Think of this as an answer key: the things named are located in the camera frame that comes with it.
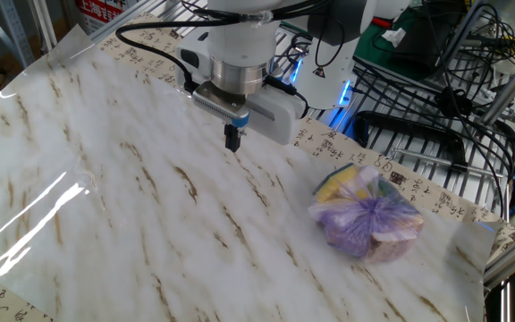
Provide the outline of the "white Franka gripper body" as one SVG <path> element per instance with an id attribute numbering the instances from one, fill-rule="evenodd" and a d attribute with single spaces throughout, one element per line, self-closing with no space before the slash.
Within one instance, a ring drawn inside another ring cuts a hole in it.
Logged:
<path id="1" fill-rule="evenodd" d="M 174 53 L 190 73 L 195 106 L 238 127 L 250 128 L 281 145 L 291 142 L 307 104 L 297 90 L 281 80 L 273 61 L 237 67 L 216 60 L 208 52 L 208 30 L 193 30 Z"/>

